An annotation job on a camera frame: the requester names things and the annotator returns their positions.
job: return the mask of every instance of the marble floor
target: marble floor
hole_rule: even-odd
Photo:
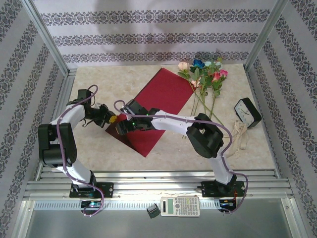
[[[128,102],[133,99],[161,67],[174,73],[178,71],[176,65],[80,67],[70,99],[76,98],[78,89],[97,84],[99,91],[96,101],[114,111],[114,101],[122,99]],[[232,130],[234,121],[238,119],[234,111],[236,103],[245,97],[254,100],[242,64],[223,67],[228,71],[228,78],[223,83],[221,95],[216,99],[214,113]],[[189,116],[193,102],[194,94],[179,115]],[[211,108],[211,92],[206,96],[206,103]],[[204,112],[202,106],[198,107],[196,114],[199,112]],[[143,157],[110,136],[105,129],[94,123],[86,128],[79,124],[74,129],[77,159],[93,171],[212,170],[208,160],[199,156],[189,140],[180,134],[166,131],[150,154]],[[262,124],[248,130],[248,134],[250,139],[246,150],[240,150],[240,156],[233,155],[227,159],[231,168],[274,169]]]

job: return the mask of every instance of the flower bouquet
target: flower bouquet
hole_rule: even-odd
[[[209,111],[209,118],[214,116],[221,124],[222,122],[213,113],[213,107],[216,97],[220,95],[220,89],[223,81],[227,78],[228,72],[222,69],[222,58],[218,58],[216,61],[207,61],[203,63],[201,60],[195,59],[194,63],[190,65],[187,62],[180,62],[178,75],[188,80],[193,91],[195,92],[194,105],[192,108],[191,116],[195,115],[198,103],[201,102],[204,106],[205,114]],[[212,88],[212,107],[211,110],[206,106],[205,96],[206,90]]]

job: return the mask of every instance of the red mat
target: red mat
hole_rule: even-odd
[[[158,108],[167,113],[178,114],[193,90],[188,81],[161,68],[148,84],[134,98],[147,110]],[[118,121],[126,119],[120,114]],[[120,136],[115,130],[116,123],[111,124],[106,132],[146,157],[165,132],[164,130],[134,131]]]

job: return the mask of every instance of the black alarm clock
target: black alarm clock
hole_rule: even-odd
[[[240,99],[237,105],[234,107],[239,119],[247,125],[248,128],[254,127],[261,120],[261,114],[251,102],[250,98]]]

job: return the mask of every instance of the black bracket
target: black bracket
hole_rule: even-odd
[[[96,187],[100,188],[104,192],[104,197],[112,198],[113,196],[113,183],[112,182],[98,182]],[[70,198],[101,198],[99,191],[76,191],[74,184],[71,185]]]
[[[217,181],[203,181],[201,184],[198,188],[201,188],[203,197],[234,197],[235,192],[237,197],[242,197],[245,190],[243,181],[235,181],[230,190],[223,189]]]

